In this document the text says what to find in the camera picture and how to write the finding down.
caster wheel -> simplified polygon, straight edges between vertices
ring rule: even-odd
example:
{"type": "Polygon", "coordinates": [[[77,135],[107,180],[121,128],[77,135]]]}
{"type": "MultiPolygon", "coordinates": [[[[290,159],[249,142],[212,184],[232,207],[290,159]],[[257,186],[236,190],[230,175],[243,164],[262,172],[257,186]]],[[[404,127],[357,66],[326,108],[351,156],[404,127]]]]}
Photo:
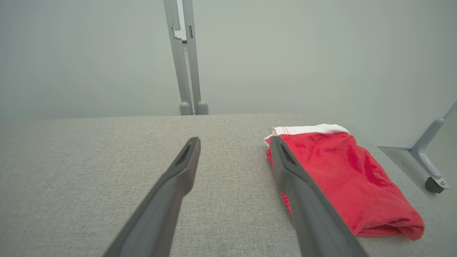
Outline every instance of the caster wheel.
{"type": "Polygon", "coordinates": [[[433,180],[431,177],[427,178],[427,181],[425,182],[425,188],[432,193],[441,193],[444,190],[444,188],[438,186],[435,180],[433,180]]]}

folded fabric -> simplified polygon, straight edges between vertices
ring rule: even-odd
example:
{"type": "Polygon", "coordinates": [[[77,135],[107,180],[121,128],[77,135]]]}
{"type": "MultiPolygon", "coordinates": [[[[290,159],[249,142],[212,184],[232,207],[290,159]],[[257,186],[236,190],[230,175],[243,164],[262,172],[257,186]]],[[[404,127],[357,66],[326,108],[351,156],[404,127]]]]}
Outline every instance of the folded fabric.
{"type": "MultiPolygon", "coordinates": [[[[422,237],[424,221],[381,165],[339,125],[273,128],[357,236],[422,237]]],[[[270,146],[270,137],[264,142],[270,146]]],[[[271,165],[270,148],[266,152],[271,165]]],[[[287,196],[282,194],[289,213],[287,196]]]]}

towel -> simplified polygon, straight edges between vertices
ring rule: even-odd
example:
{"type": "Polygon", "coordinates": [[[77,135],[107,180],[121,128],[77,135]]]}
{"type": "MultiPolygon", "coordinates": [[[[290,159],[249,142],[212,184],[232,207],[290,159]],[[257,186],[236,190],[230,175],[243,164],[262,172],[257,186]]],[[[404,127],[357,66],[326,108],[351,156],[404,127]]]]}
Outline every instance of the towel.
{"type": "MultiPolygon", "coordinates": [[[[373,156],[347,129],[333,124],[277,127],[297,160],[356,236],[422,237],[424,221],[373,156]]],[[[270,146],[270,137],[264,139],[270,146]]],[[[266,152],[271,165],[270,148],[266,152]]],[[[282,197],[292,215],[287,196],[282,197]]]]}

red towel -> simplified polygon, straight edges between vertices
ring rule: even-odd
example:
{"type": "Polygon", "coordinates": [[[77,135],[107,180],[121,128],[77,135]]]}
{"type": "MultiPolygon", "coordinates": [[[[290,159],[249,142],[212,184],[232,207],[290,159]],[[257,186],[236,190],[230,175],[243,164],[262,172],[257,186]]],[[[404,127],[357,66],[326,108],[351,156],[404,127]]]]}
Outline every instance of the red towel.
{"type": "MultiPolygon", "coordinates": [[[[280,137],[354,235],[405,236],[413,241],[422,237],[425,225],[419,213],[352,135],[305,133],[280,137]]],[[[266,155],[273,165],[270,148],[266,155]]],[[[282,194],[282,198],[292,215],[287,196],[282,194]]]]}

towel fold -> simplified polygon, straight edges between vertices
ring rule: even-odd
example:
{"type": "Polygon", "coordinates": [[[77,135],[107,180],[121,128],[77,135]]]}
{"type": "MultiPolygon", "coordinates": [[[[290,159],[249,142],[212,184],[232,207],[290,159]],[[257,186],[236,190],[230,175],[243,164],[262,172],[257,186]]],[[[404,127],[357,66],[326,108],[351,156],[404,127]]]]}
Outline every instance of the towel fold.
{"type": "MultiPolygon", "coordinates": [[[[424,221],[381,165],[339,125],[277,127],[279,135],[357,236],[422,237],[424,221]]],[[[270,145],[270,137],[264,139],[270,145]]],[[[270,148],[266,153],[270,163],[270,148]]],[[[287,196],[282,194],[292,214],[287,196]]]]}

